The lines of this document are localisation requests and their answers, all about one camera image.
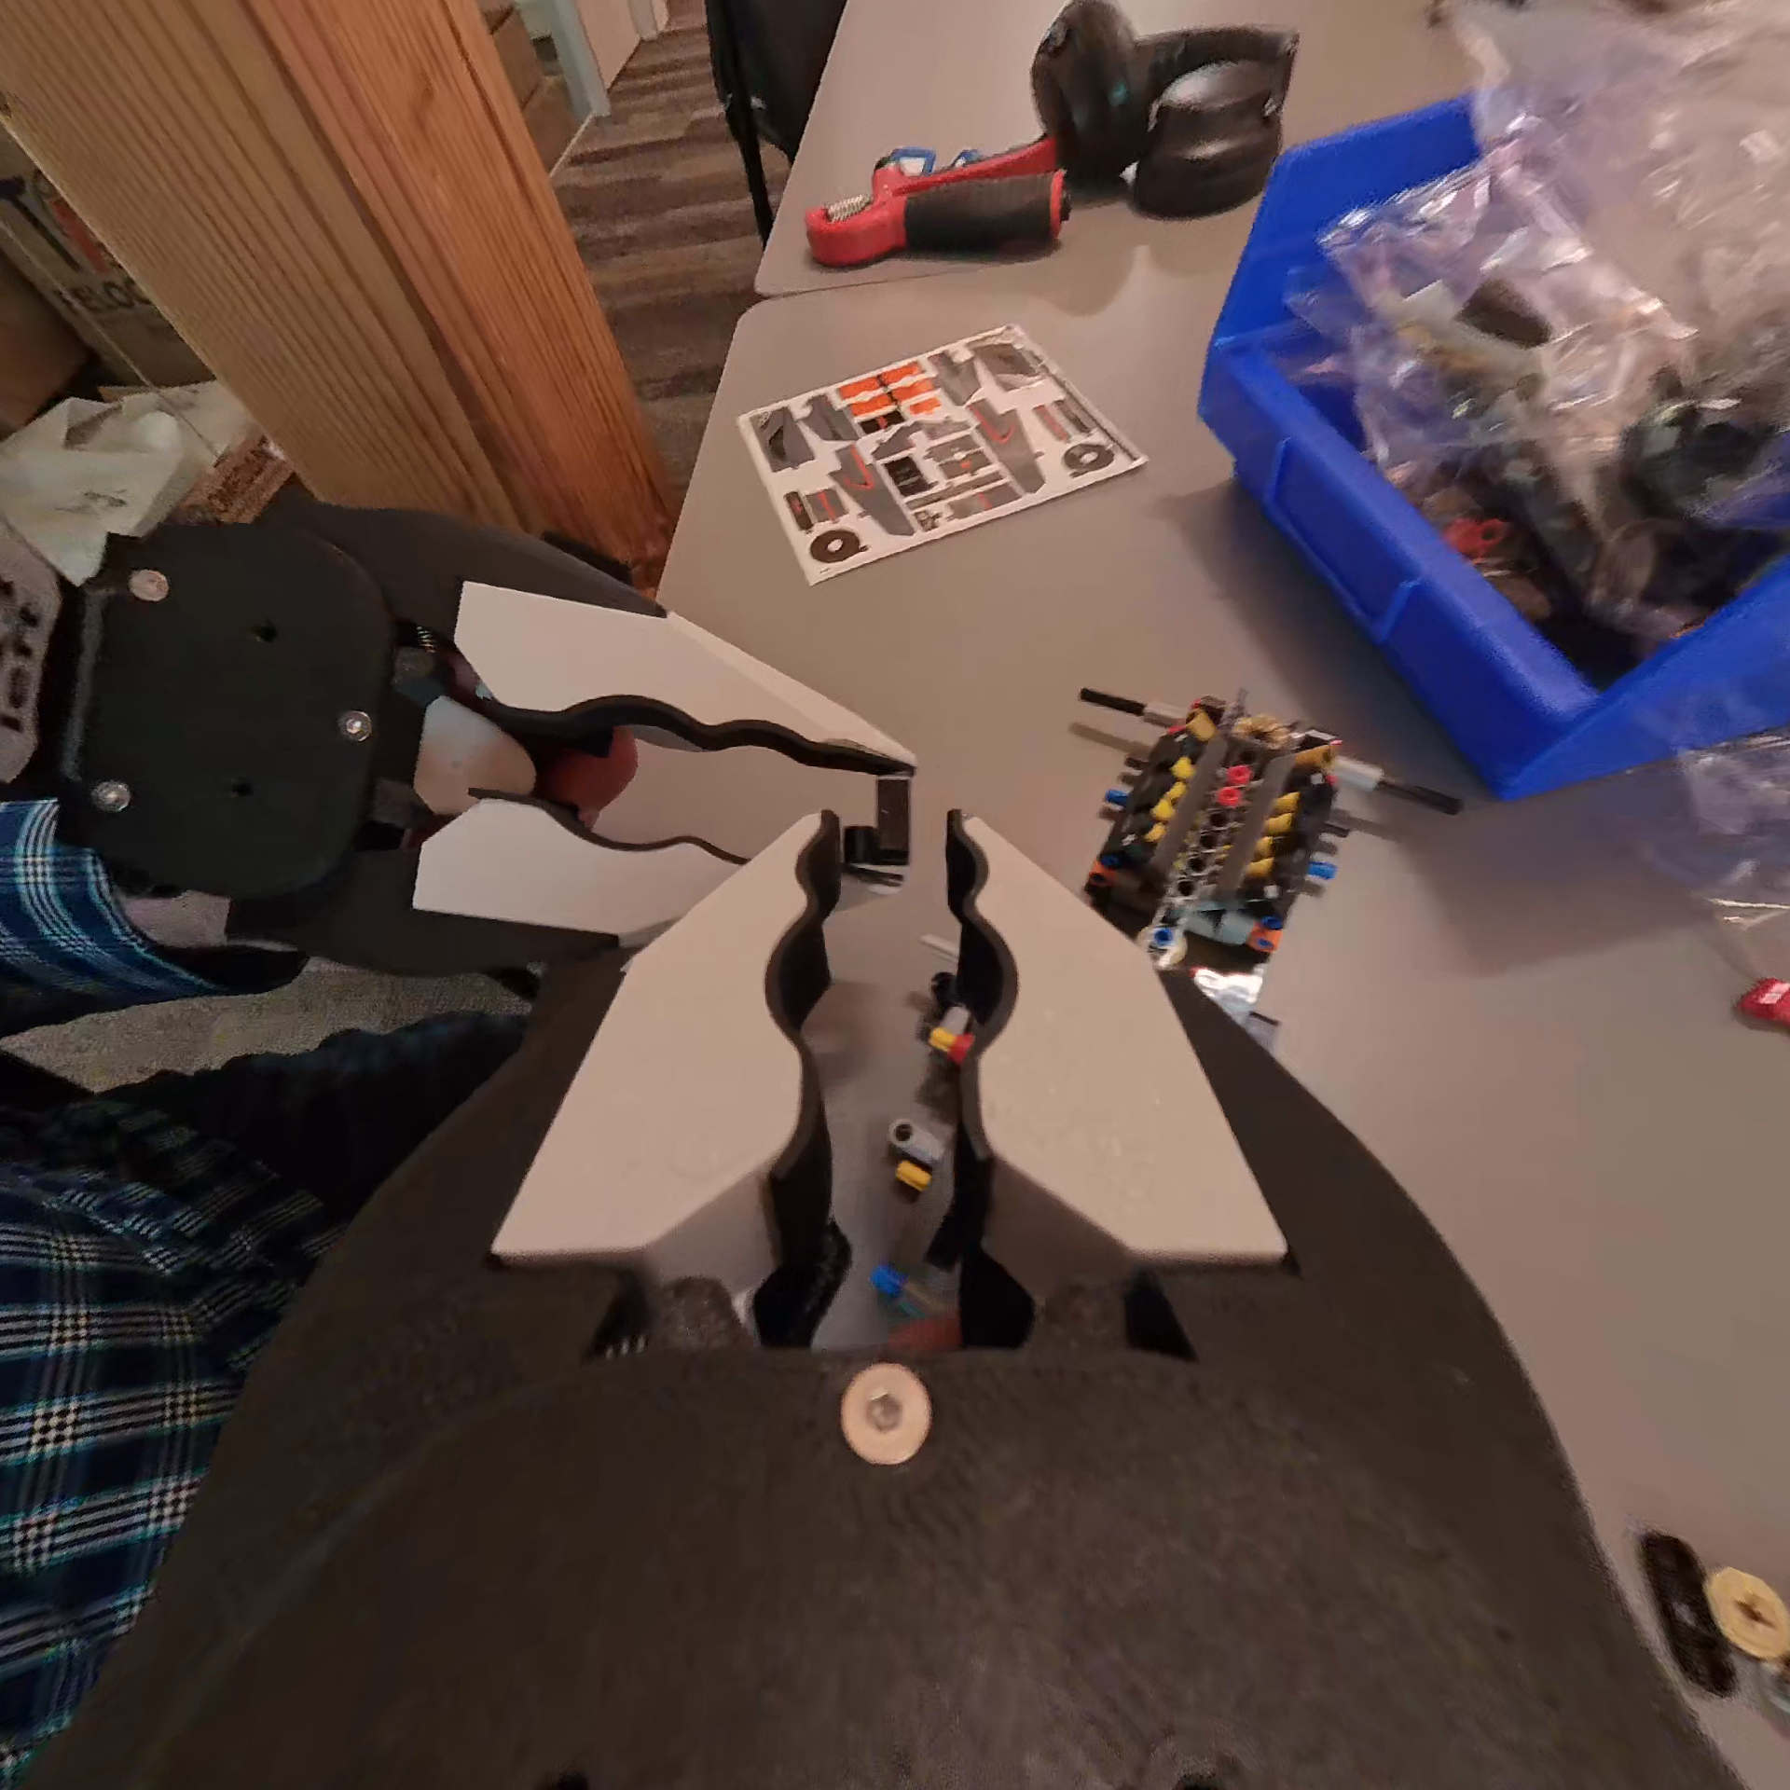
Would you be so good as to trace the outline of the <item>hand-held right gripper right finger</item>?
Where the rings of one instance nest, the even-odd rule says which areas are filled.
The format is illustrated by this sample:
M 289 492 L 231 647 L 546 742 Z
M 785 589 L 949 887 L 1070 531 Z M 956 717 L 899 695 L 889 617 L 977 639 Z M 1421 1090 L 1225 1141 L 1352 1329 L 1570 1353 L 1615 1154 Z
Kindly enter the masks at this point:
M 956 1202 L 1037 1305 L 1137 1269 L 1268 1267 L 1286 1236 L 1141 945 L 983 816 L 945 822 L 971 1016 Z

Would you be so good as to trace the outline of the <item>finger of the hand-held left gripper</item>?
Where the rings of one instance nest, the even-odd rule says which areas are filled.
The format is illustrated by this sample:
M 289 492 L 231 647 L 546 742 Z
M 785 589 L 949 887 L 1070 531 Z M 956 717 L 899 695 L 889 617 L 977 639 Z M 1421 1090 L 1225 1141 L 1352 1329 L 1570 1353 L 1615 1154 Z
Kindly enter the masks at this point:
M 567 714 L 524 712 L 505 723 L 462 699 L 421 708 L 414 794 L 436 827 L 418 846 L 414 908 L 451 919 L 604 934 L 641 945 L 677 924 L 746 865 L 679 835 L 611 840 L 582 822 L 578 799 L 522 777 L 539 745 L 593 753 L 615 729 L 658 730 L 690 749 L 729 749 L 764 717 L 705 719 L 660 701 L 584 702 Z
M 630 729 L 869 777 L 919 770 L 884 729 L 677 613 L 468 579 L 453 645 L 500 716 L 567 744 Z

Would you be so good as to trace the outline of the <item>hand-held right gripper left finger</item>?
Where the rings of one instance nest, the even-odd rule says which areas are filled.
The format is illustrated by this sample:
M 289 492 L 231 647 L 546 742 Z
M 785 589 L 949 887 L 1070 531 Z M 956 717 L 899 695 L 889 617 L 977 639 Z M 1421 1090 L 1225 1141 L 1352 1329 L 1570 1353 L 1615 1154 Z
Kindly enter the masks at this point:
M 764 1344 L 813 1344 L 852 1260 L 802 1034 L 833 982 L 841 881 L 839 816 L 800 816 L 636 952 L 503 1213 L 498 1262 L 712 1282 Z

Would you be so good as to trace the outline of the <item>black angled lego connector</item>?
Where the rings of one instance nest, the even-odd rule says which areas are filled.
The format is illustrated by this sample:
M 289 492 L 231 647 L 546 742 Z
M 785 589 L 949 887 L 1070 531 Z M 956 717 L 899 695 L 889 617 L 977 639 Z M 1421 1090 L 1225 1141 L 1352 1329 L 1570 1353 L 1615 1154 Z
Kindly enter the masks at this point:
M 912 868 L 912 799 L 910 773 L 880 775 L 871 820 L 841 827 L 841 878 L 852 893 L 876 896 L 906 885 Z

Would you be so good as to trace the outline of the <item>multicolour lego technic assembly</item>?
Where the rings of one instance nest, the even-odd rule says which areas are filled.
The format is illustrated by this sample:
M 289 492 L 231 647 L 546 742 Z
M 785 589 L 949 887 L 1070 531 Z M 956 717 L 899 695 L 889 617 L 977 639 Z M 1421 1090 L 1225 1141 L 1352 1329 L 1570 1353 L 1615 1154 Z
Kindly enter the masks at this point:
M 1085 904 L 1152 973 L 1197 988 L 1272 1053 L 1279 1021 L 1260 1012 L 1262 982 L 1300 896 L 1335 878 L 1354 826 L 1344 796 L 1447 816 L 1464 798 L 1352 757 L 1326 729 L 1251 712 L 1244 691 L 1178 706 L 1083 686 L 1080 699 L 1160 730 L 1102 796 Z

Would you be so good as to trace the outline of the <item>person's left forearm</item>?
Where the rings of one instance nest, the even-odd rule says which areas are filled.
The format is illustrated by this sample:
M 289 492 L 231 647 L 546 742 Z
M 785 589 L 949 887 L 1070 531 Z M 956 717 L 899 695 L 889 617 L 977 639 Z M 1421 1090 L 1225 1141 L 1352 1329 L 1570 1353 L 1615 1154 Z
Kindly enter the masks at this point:
M 110 1006 L 220 995 L 127 915 L 95 852 L 58 837 L 60 803 L 2 805 L 2 965 L 56 995 Z

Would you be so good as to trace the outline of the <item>lego sticker sheet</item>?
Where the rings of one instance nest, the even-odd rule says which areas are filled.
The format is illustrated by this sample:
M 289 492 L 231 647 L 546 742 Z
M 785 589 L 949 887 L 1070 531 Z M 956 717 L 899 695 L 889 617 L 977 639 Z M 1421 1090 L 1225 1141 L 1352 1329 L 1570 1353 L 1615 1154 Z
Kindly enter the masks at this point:
M 813 587 L 1148 462 L 1020 324 L 749 408 L 735 427 Z

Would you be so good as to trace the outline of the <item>black short lego beam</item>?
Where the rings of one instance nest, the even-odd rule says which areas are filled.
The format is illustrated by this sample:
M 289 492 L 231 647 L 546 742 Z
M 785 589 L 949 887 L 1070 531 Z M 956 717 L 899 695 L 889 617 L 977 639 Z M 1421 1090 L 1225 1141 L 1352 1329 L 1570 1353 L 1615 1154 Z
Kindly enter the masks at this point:
M 1680 1536 L 1654 1528 L 1639 1534 L 1635 1549 L 1671 1663 L 1697 1693 L 1732 1698 L 1732 1644 L 1710 1603 L 1700 1556 Z

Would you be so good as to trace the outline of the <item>tan round lego gear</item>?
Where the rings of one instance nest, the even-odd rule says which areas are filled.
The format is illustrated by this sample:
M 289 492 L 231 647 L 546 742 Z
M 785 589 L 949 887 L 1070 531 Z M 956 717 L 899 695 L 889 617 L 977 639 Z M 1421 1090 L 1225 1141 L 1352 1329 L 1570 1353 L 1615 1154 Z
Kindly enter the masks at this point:
M 1786 1666 L 1788 1605 L 1769 1583 L 1740 1568 L 1717 1568 L 1704 1575 L 1704 1599 L 1730 1653 L 1758 1666 Z

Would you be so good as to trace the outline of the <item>clear bags of lego parts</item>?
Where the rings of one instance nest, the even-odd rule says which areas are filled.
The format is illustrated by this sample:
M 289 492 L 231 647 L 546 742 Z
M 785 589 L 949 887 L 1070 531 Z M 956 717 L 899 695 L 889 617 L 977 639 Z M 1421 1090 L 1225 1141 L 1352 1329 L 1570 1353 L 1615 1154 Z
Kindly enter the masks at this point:
M 1600 688 L 1786 555 L 1786 3 L 1443 3 L 1473 152 L 1285 281 L 1361 451 Z

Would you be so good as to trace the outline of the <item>person's left hand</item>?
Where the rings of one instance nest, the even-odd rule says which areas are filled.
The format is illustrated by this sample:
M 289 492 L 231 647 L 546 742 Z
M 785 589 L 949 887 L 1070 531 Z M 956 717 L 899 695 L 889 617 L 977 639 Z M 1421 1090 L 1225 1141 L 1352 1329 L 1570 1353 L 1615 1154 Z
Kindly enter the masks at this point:
M 606 729 L 591 747 L 541 744 L 533 749 L 535 794 L 593 831 L 632 785 L 638 757 L 638 742 L 626 727 Z

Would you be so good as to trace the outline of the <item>white plastic bag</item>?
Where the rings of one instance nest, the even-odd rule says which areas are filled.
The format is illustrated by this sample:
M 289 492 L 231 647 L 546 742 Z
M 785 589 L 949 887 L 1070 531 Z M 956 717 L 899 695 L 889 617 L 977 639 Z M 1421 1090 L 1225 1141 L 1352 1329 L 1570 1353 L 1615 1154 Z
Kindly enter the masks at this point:
M 6 438 L 4 523 L 80 585 L 114 538 L 153 533 L 233 451 L 261 440 L 216 380 L 69 397 Z

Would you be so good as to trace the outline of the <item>cardboard box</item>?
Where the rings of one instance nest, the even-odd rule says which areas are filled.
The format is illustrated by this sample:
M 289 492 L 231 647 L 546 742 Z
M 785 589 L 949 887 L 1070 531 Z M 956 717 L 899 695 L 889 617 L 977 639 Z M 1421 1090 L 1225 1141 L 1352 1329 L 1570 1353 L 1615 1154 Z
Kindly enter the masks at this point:
M 9 136 L 2 136 L 2 434 L 67 397 L 212 371 Z

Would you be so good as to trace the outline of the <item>red black hand tool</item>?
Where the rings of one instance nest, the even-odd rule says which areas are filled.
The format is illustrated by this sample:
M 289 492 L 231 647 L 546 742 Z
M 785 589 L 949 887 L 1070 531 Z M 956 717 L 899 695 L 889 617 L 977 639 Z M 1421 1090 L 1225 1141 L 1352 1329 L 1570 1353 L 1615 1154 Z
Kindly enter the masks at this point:
M 809 255 L 841 270 L 887 257 L 971 257 L 1052 248 L 1070 214 L 1052 134 L 1003 151 L 962 149 L 940 160 L 901 145 L 871 169 L 859 193 L 804 214 Z

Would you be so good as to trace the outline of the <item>black office chair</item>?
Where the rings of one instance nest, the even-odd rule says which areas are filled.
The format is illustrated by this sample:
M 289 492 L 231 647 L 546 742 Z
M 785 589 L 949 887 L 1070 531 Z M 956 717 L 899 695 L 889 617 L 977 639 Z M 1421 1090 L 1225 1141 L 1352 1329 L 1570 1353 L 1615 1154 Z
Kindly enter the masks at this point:
M 710 74 L 748 186 L 759 240 L 776 212 L 764 147 L 794 160 L 845 1 L 705 1 Z

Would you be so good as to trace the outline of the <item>blue plaid shirt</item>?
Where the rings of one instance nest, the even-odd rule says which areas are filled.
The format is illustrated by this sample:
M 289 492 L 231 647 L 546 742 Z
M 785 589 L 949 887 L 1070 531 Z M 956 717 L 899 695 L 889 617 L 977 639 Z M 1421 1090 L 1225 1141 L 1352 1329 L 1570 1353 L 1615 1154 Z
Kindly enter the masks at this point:
M 447 1012 L 4 1115 L 4 1786 L 142 1612 L 313 1271 L 524 1038 Z

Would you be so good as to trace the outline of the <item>blue plastic bin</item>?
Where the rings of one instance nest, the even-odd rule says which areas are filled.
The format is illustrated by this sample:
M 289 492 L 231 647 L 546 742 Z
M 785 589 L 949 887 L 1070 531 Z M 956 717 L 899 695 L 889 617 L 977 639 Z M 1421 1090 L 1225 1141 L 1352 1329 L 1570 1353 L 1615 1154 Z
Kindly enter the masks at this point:
M 1313 333 L 1286 305 L 1344 212 L 1464 167 L 1456 96 L 1288 147 L 1219 305 L 1199 415 L 1266 520 L 1327 585 L 1419 704 L 1516 799 L 1786 725 L 1786 561 L 1699 632 L 1594 686 L 1361 453 L 1346 399 L 1313 399 L 1281 358 Z

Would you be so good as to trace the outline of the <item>black headphones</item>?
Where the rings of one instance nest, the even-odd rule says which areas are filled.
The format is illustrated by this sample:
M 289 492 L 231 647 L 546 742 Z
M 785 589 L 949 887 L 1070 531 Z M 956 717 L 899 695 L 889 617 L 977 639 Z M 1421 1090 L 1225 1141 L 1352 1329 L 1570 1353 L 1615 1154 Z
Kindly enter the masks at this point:
M 1126 190 L 1139 212 L 1204 218 L 1264 192 L 1298 48 L 1279 26 L 1143 35 L 1115 3 L 1074 1 L 1040 35 L 1029 80 L 1076 195 Z

